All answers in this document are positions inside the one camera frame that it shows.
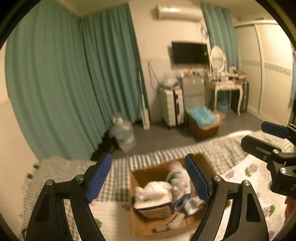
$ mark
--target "wall-mounted tv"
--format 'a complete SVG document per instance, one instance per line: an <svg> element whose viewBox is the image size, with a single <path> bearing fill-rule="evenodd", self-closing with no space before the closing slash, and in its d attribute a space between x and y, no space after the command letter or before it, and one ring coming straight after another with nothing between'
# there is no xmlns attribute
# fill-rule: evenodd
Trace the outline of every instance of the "wall-mounted tv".
<svg viewBox="0 0 296 241"><path fill-rule="evenodd" d="M172 42L174 64L209 64L207 44Z"/></svg>

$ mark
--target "suitcase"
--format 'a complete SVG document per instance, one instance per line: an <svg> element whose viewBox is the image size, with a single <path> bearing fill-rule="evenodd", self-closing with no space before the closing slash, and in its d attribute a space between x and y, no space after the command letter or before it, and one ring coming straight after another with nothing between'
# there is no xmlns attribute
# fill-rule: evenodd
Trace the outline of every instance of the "suitcase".
<svg viewBox="0 0 296 241"><path fill-rule="evenodd" d="M160 104L163 120L169 127L184 123L182 90L161 89Z"/></svg>
<svg viewBox="0 0 296 241"><path fill-rule="evenodd" d="M242 82L242 102L240 106L240 112L246 113L248 109L248 100L249 100L249 82L243 81ZM231 97L231 108L232 110L237 113L237 106L239 104L239 90L232 91L232 97Z"/></svg>

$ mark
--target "cardboard box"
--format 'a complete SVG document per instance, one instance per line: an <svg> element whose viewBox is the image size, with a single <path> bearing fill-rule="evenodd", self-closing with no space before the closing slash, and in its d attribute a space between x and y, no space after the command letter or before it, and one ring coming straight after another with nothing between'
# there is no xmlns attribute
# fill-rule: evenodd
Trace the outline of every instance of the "cardboard box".
<svg viewBox="0 0 296 241"><path fill-rule="evenodd" d="M238 70L237 74L238 74L237 81L246 81L247 77L245 72L243 72L242 70Z"/></svg>
<svg viewBox="0 0 296 241"><path fill-rule="evenodd" d="M196 139L203 139L209 136L216 135L219 131L219 126L225 123L223 120L225 119L226 115L222 114L218 110L213 110L212 113L219 114L220 121L211 125L199 127L196 120L188 112L186 112L189 123L189 130Z"/></svg>
<svg viewBox="0 0 296 241"><path fill-rule="evenodd" d="M212 168L209 166L208 161L202 154L195 155L199 165L206 168L210 173L214 173ZM147 169L137 170L130 173L130 196L131 200L135 195L135 187L144 187L148 182L151 181L164 181L169 173L170 164L174 161L179 161L184 166L184 158L178 160L172 160L159 166L150 167ZM153 230L157 227L167 225L171 222L179 212L175 212L172 216L162 219L148 219L141 215L139 212L131 209L131 229L132 233L136 237L167 237L188 231L192 228L197 228L199 225L204 210L186 217L182 220L180 228L178 230L169 230L165 232L156 233Z"/></svg>

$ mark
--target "oval mirror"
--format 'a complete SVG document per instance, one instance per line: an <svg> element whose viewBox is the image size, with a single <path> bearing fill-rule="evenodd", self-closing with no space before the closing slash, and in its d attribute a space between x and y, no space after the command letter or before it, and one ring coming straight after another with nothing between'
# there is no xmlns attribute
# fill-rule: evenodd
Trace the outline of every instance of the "oval mirror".
<svg viewBox="0 0 296 241"><path fill-rule="evenodd" d="M222 72L225 67L224 61L225 57L223 51L218 46L214 46L210 55L213 70L217 68L218 72Z"/></svg>

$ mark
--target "wardrobe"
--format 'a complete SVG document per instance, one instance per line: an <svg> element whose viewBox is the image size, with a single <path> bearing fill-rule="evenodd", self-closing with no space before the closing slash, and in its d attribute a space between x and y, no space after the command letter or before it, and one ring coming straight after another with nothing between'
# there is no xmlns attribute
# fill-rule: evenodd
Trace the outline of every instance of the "wardrobe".
<svg viewBox="0 0 296 241"><path fill-rule="evenodd" d="M241 70L250 83L248 112L264 121L287 124L292 110L292 48L274 20L235 26Z"/></svg>

